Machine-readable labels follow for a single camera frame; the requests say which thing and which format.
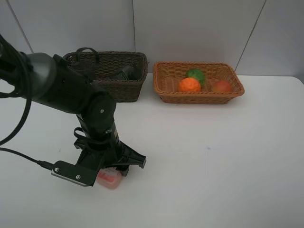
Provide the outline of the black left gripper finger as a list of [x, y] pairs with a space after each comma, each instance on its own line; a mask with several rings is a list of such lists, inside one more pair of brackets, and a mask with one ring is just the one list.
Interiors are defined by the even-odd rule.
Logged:
[[129, 165], [126, 165], [126, 166], [117, 166], [116, 170], [119, 171], [123, 177], [126, 177], [127, 174], [128, 174], [128, 172], [129, 172], [129, 168], [130, 168]]

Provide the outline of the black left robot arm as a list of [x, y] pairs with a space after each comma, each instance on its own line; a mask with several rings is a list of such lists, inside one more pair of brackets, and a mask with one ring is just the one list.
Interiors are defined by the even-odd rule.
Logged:
[[1, 144], [17, 135], [35, 102], [75, 114], [80, 122], [74, 130], [74, 145], [81, 149], [76, 164], [36, 161], [54, 176], [92, 185], [101, 169], [115, 168], [126, 175], [131, 165], [145, 166], [146, 157], [119, 140], [114, 124], [115, 100], [93, 83], [87, 72], [71, 70], [58, 55], [19, 52], [1, 38], [0, 77], [13, 86], [11, 92], [1, 93], [1, 98], [22, 97], [26, 101], [20, 121]]

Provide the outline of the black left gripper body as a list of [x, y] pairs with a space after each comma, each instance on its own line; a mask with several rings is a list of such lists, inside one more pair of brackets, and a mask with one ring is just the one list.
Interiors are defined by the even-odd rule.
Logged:
[[99, 142], [77, 139], [74, 146], [82, 150], [76, 164], [91, 170], [130, 165], [143, 168], [146, 163], [145, 156], [121, 141]]

